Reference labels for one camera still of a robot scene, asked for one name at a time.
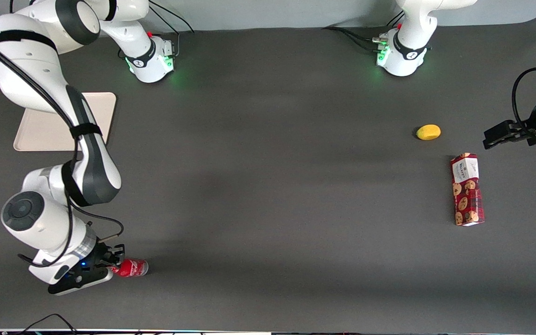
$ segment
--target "red cookie box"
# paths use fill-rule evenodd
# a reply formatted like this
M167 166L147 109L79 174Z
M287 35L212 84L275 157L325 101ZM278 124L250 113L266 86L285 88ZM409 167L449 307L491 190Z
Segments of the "red cookie box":
M456 225L468 227L485 222L477 155L464 153L450 161L450 166Z

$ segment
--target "red can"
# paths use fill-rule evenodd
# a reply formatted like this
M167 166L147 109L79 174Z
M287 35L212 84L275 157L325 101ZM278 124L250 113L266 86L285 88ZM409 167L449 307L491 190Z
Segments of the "red can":
M143 276L148 272L148 262L145 259L126 258L119 267L111 267L111 271L119 276Z

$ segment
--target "gray table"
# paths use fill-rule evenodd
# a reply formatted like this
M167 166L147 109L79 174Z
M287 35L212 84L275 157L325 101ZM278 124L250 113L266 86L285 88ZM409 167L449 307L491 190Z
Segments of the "gray table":
M117 94L123 188L91 209L125 223L117 242L151 271L48 295L0 223L0 327L58 312L79 328L536 334L536 147L481 144L536 66L536 21L443 27L432 45L393 78L336 32L198 33L152 85L112 40L63 55L68 82ZM536 74L519 101L528 116ZM0 208L70 157L14 151L21 115L0 94ZM414 139L425 123L442 136ZM449 177L464 151L487 215L469 228L453 224Z

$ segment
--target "green light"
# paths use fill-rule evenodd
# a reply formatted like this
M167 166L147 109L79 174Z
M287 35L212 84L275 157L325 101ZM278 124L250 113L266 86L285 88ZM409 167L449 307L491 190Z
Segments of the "green light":
M379 66L384 66L384 64L386 64L386 61L388 59L389 53L390 53L390 47L386 46L383 50L381 50L378 53L378 60L376 61L376 64L378 64Z
M125 62L127 63L127 66L129 66L129 71L134 73L134 70L132 69L132 64L129 63L129 61L127 60L127 57L125 58Z

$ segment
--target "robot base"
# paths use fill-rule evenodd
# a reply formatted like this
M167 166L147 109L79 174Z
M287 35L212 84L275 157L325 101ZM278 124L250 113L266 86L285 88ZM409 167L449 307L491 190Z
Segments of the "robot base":
M388 32L380 34L379 37L383 39L385 38L388 40L393 40L394 35L396 35L397 33L398 29L393 28ZM376 65L385 68L386 71L388 71L390 74L393 74L394 76L406 77L413 74L415 70L417 70L417 68L421 64L423 64L423 56L425 56L426 52L427 49L425 49L423 53L415 57L415 59L406 60L404 59L402 53L396 50L394 45L391 45L389 47L386 47L383 50L383 53L380 52L378 54Z
M170 40L163 40L157 36L151 37L150 40L154 44L154 54L147 63L144 64L138 60L130 62L126 57L129 70L136 75L138 80L145 83L158 82L169 72L172 72L174 67L172 42Z

